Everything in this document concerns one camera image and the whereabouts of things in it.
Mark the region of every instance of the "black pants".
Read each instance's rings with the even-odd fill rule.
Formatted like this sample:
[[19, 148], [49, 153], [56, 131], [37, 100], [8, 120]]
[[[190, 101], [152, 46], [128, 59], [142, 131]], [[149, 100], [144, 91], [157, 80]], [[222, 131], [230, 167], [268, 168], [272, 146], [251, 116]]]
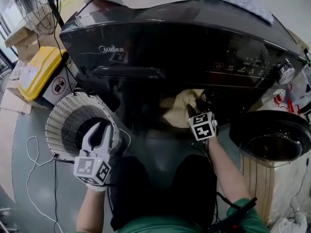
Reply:
[[151, 215], [177, 215], [202, 228], [212, 224], [217, 177], [207, 158], [188, 156], [178, 167], [171, 187], [152, 187], [146, 170], [135, 157], [121, 158], [111, 169], [114, 231], [131, 220]]

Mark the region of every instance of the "white cable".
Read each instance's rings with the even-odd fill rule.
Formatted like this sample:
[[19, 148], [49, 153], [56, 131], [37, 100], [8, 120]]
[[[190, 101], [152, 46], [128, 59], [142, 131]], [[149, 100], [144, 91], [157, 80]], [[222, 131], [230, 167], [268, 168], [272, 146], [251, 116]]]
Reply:
[[131, 145], [131, 141], [132, 141], [132, 139], [131, 139], [131, 136], [126, 132], [126, 131], [124, 131], [123, 129], [120, 129], [122, 132], [124, 132], [124, 133], [126, 133], [127, 134], [127, 136], [128, 136], [128, 138], [130, 139], [130, 141], [129, 141], [129, 143], [128, 143], [128, 145], [127, 145], [127, 147], [126, 147], [126, 149], [125, 149], [125, 151], [123, 152], [123, 154], [125, 154], [125, 152], [128, 150], [128, 148], [130, 147], [130, 145]]
[[[29, 140], [32, 139], [32, 138], [35, 138], [36, 144], [37, 144], [37, 153], [38, 153], [38, 155], [37, 155], [37, 157], [36, 157], [35, 160], [33, 160], [32, 158], [30, 158], [29, 152], [28, 152], [28, 142], [29, 142]], [[31, 199], [31, 197], [30, 197], [30, 194], [29, 194], [29, 189], [28, 189], [28, 181], [29, 181], [29, 178], [30, 178], [30, 174], [31, 174], [31, 173], [33, 172], [33, 170], [35, 169], [35, 165], [37, 164], [38, 166], [43, 166], [44, 164], [51, 162], [51, 161], [53, 160], [53, 157], [52, 157], [49, 161], [46, 161], [46, 162], [44, 162], [44, 163], [42, 163], [42, 164], [38, 164], [38, 163], [37, 163], [37, 160], [38, 160], [38, 158], [39, 158], [39, 145], [38, 145], [38, 138], [37, 138], [36, 136], [32, 136], [32, 137], [29, 137], [29, 138], [27, 139], [26, 149], [27, 149], [27, 154], [28, 154], [29, 159], [32, 160], [33, 163], [34, 163], [33, 169], [31, 169], [31, 171], [29, 172], [29, 174], [28, 174], [28, 179], [27, 179], [27, 181], [26, 181], [26, 188], [27, 188], [27, 193], [28, 193], [28, 197], [29, 197], [29, 199], [30, 199], [30, 202], [35, 206], [35, 208], [37, 209], [37, 211], [39, 211], [43, 216], [46, 216], [49, 220], [55, 222], [55, 223], [58, 225], [58, 227], [59, 227], [61, 233], [63, 233], [62, 228], [60, 227], [60, 225], [59, 225], [58, 222], [56, 222], [54, 219], [50, 218], [48, 215], [43, 214], [43, 213], [38, 209], [38, 207], [37, 207], [37, 206], [35, 205], [35, 203], [32, 201], [32, 199]]]

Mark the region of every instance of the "standing fan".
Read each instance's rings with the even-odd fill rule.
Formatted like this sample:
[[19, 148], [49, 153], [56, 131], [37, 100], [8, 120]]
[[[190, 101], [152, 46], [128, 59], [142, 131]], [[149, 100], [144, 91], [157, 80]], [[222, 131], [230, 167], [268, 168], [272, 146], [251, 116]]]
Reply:
[[14, 0], [24, 20], [38, 34], [53, 34], [57, 23], [62, 28], [60, 17], [61, 0]]

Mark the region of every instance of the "black cable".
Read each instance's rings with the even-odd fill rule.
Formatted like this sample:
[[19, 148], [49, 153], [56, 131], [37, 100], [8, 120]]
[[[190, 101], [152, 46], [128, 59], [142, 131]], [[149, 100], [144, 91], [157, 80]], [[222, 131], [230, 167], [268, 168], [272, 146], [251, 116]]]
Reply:
[[[57, 44], [57, 46], [58, 46], [58, 49], [59, 49], [59, 52], [60, 52], [60, 56], [61, 56], [61, 58], [62, 58], [62, 60], [63, 60], [63, 54], [62, 54], [62, 51], [60, 50], [60, 46], [59, 46], [58, 41], [57, 41], [57, 39], [56, 39], [55, 31], [56, 31], [56, 30], [54, 30], [54, 34], [53, 34], [53, 35], [54, 35], [54, 39], [55, 39], [56, 44]], [[75, 94], [74, 91], [73, 91], [73, 89], [72, 89], [72, 87], [71, 87], [71, 84], [70, 84], [69, 75], [68, 75], [68, 67], [67, 67], [66, 63], [64, 63], [64, 68], [65, 68], [65, 71], [66, 71], [66, 76], [67, 76], [67, 80], [68, 80], [68, 84], [69, 84], [70, 91], [71, 91], [71, 93]]]
[[55, 225], [58, 223], [58, 217], [57, 217], [57, 197], [56, 197], [56, 190], [57, 190], [57, 175], [56, 175], [56, 160], [54, 160], [55, 168], [54, 168], [54, 198], [55, 198], [55, 223], [54, 223], [54, 233], [55, 232]]
[[306, 172], [305, 172], [305, 174], [303, 175], [303, 177], [302, 177], [302, 181], [301, 181], [301, 185], [300, 185], [300, 189], [299, 189], [299, 191], [297, 192], [297, 194], [296, 195], [294, 195], [294, 196], [292, 196], [292, 199], [291, 199], [291, 201], [290, 201], [290, 207], [293, 209], [293, 213], [295, 214], [296, 212], [295, 212], [295, 209], [293, 208], [293, 206], [292, 206], [292, 201], [293, 201], [293, 198], [294, 197], [297, 197], [298, 196], [298, 194], [300, 193], [300, 191], [301, 191], [301, 188], [302, 188], [302, 185], [303, 185], [303, 181], [305, 180], [305, 177], [306, 177], [306, 175], [307, 175], [307, 172], [308, 172], [308, 165], [309, 165], [309, 158], [307, 159], [307, 167], [306, 167]]
[[238, 205], [235, 205], [233, 203], [231, 203], [226, 197], [224, 197], [222, 194], [220, 194], [219, 192], [216, 192], [216, 194], [224, 201], [226, 202], [228, 205], [230, 205], [231, 207], [233, 207], [234, 209], [240, 209], [240, 207]]
[[113, 214], [113, 208], [112, 208], [112, 203], [111, 203], [111, 199], [110, 199], [110, 189], [109, 189], [109, 187], [107, 188], [107, 197], [108, 197], [108, 203], [109, 203], [109, 207], [110, 207], [111, 213]]
[[62, 159], [58, 159], [57, 157], [56, 158], [54, 157], [54, 159], [59, 162], [74, 164], [74, 161], [62, 160]]
[[[210, 158], [210, 156], [209, 156], [209, 151], [206, 150], [207, 156], [205, 156], [204, 153], [203, 153], [199, 148], [196, 148], [196, 147], [193, 145], [195, 142], [196, 142], [195, 140], [192, 142], [191, 147], [192, 147], [194, 150], [198, 150], [198, 151], [203, 155], [203, 157], [208, 158], [208, 160], [209, 160], [209, 162], [210, 162], [210, 165], [211, 165], [211, 167], [212, 167], [212, 171], [214, 171], [214, 166], [213, 166], [212, 160], [211, 160], [211, 158]], [[214, 212], [214, 215], [216, 216], [215, 222], [217, 223], [218, 220], [221, 221], [221, 220], [219, 219], [219, 217], [218, 217], [218, 202], [217, 202], [217, 198], [216, 198], [216, 201], [215, 201], [215, 207], [216, 207], [216, 213]]]
[[[60, 56], [61, 56], [62, 61], [63, 61], [63, 54], [62, 54], [62, 51], [60, 50], [60, 46], [59, 46], [58, 41], [57, 41], [56, 36], [55, 36], [56, 28], [57, 28], [58, 21], [59, 21], [59, 18], [60, 18], [60, 13], [59, 13], [59, 10], [58, 10], [58, 0], [56, 0], [56, 10], [57, 10], [57, 13], [58, 13], [58, 17], [57, 17], [57, 19], [56, 19], [56, 27], [55, 27], [53, 36], [54, 36], [54, 39], [55, 39], [55, 41], [56, 41], [56, 44], [57, 44], [58, 49], [59, 49], [59, 52], [60, 52]], [[75, 95], [74, 91], [72, 90], [71, 84], [70, 84], [69, 75], [68, 75], [68, 67], [67, 67], [66, 63], [64, 64], [64, 67], [65, 67], [66, 76], [67, 76], [67, 80], [68, 80], [68, 84], [69, 84], [70, 91], [71, 91], [71, 93], [73, 93], [73, 94]]]

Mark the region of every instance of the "glove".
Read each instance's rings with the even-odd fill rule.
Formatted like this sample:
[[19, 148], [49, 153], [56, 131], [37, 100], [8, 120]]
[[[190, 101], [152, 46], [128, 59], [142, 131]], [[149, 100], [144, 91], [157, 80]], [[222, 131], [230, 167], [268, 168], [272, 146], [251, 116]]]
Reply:
[[91, 185], [91, 184], [86, 184], [88, 188], [91, 188], [95, 192], [104, 192], [107, 190], [108, 186], [100, 186], [100, 185]]

